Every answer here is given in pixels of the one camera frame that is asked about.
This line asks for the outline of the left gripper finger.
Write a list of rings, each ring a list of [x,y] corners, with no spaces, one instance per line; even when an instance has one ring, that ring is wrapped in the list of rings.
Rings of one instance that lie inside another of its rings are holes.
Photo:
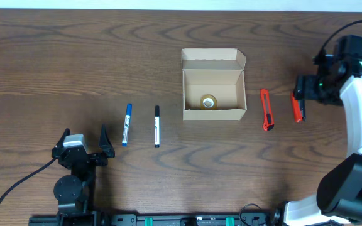
[[[58,140],[58,142],[56,143],[55,147],[56,148],[63,148],[63,143],[65,141],[65,138],[67,136],[70,135],[70,129],[69,128],[66,128],[61,136],[61,138]]]
[[[101,148],[102,152],[106,155],[107,158],[114,158],[115,157],[115,150],[108,138],[106,127],[103,124],[101,126],[101,134],[99,138],[99,147]]]

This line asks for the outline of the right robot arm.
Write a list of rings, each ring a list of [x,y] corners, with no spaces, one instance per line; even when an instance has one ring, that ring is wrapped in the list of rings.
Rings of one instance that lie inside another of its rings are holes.
[[[334,53],[322,50],[314,65],[316,75],[297,77],[292,103],[301,114],[306,100],[344,107],[347,156],[321,179],[316,194],[281,204],[270,224],[362,225],[362,37],[341,37]]]

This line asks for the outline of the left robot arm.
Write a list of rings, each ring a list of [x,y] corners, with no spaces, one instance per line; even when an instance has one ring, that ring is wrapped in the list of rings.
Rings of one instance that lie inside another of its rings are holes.
[[[101,152],[89,154],[84,135],[71,135],[66,129],[52,149],[52,158],[71,171],[61,177],[53,189],[58,201],[59,225],[111,224],[108,214],[94,208],[96,168],[106,166],[108,159],[115,157],[105,126],[101,127],[99,147]]]

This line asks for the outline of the red utility knife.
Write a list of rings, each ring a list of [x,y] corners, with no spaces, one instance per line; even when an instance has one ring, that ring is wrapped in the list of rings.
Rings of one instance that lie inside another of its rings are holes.
[[[272,113],[269,92],[267,89],[261,89],[260,95],[264,114],[262,128],[264,131],[270,131],[274,128],[275,121]]]

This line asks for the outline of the yellow tape roll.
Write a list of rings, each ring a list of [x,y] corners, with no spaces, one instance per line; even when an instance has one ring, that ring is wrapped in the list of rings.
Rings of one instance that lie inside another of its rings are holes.
[[[200,99],[201,110],[216,110],[217,99],[213,95],[203,95]]]

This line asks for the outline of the blue whiteboard marker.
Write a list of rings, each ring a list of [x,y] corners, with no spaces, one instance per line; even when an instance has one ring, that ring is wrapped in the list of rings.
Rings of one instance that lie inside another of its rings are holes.
[[[126,114],[124,118],[123,138],[121,144],[123,146],[128,145],[129,126],[131,121],[132,104],[128,104],[126,107]]]

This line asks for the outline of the red and black stapler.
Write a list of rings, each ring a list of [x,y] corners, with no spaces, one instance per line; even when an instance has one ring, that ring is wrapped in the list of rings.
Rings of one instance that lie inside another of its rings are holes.
[[[293,92],[290,94],[290,100],[292,104],[292,110],[295,122],[296,123],[305,122],[306,120],[305,101],[297,100]]]

